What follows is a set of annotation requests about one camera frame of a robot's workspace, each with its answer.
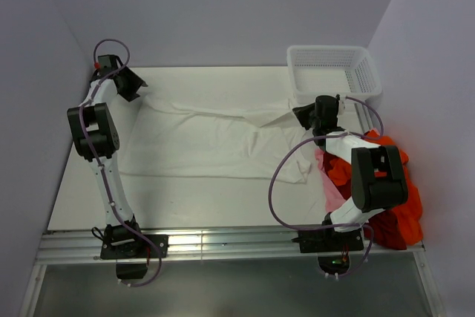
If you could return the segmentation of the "white t shirt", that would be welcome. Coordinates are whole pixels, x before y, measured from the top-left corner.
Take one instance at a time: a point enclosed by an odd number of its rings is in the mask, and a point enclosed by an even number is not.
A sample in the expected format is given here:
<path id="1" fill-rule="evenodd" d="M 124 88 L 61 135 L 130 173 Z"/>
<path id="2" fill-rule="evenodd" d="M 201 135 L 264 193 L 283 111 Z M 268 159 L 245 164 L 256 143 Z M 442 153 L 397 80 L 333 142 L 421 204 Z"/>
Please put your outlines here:
<path id="1" fill-rule="evenodd" d="M 287 99 L 216 109 L 149 94 L 119 170 L 149 177 L 269 179 L 305 133 Z"/>

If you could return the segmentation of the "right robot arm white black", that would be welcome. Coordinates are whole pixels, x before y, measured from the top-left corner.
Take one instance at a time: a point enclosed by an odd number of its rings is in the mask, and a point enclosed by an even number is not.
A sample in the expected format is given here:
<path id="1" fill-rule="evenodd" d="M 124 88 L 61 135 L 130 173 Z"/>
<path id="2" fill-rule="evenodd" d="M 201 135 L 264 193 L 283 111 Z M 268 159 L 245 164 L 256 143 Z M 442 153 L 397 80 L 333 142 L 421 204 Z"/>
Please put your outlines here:
<path id="1" fill-rule="evenodd" d="M 322 151 L 342 159 L 351 168 L 351 196 L 327 214 L 322 244 L 336 250 L 347 232 L 360 229 L 371 217 L 407 202 L 409 191 L 399 149 L 348 131 L 338 124 L 343 99 L 320 95 L 313 104 L 292 109 L 300 125 L 314 136 Z"/>

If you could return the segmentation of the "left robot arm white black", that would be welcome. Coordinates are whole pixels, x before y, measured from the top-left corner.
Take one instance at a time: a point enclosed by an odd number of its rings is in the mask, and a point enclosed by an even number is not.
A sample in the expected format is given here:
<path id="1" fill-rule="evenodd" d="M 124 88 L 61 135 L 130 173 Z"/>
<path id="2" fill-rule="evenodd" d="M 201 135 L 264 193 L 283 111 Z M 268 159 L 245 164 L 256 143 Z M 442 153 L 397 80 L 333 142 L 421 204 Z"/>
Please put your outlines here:
<path id="1" fill-rule="evenodd" d="M 136 257 L 146 242 L 125 197 L 119 175 L 117 128 L 109 105 L 117 96 L 131 102 L 146 83 L 117 55 L 101 55 L 94 63 L 95 71 L 85 99 L 67 111 L 68 122 L 77 154 L 93 170 L 105 208 L 105 228 L 94 227 L 93 235 L 102 242 L 106 255 Z"/>

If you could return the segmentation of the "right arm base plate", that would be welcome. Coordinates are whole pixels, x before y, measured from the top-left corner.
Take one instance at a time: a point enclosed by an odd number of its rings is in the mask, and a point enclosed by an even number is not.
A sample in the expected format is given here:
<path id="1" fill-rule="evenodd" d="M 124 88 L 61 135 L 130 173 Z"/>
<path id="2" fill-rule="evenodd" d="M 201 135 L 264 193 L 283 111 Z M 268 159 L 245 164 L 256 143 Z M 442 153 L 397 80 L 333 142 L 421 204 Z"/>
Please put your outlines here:
<path id="1" fill-rule="evenodd" d="M 299 245 L 300 253 L 322 253 L 362 251 L 364 239 L 362 229 L 337 232 L 334 229 L 298 231 L 292 242 Z"/>

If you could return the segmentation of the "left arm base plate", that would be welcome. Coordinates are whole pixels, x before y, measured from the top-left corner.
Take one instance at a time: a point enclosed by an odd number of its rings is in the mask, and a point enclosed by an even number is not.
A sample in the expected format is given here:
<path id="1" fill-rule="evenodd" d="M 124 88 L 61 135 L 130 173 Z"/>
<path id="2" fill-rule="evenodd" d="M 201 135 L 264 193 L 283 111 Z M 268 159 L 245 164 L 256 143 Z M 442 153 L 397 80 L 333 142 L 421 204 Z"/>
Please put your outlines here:
<path id="1" fill-rule="evenodd" d="M 101 260 L 117 259 L 145 259 L 145 258 L 166 258 L 168 254 L 167 235 L 145 235 L 156 249 L 142 239 L 138 242 L 131 242 L 122 246 L 111 246 L 101 248 Z"/>

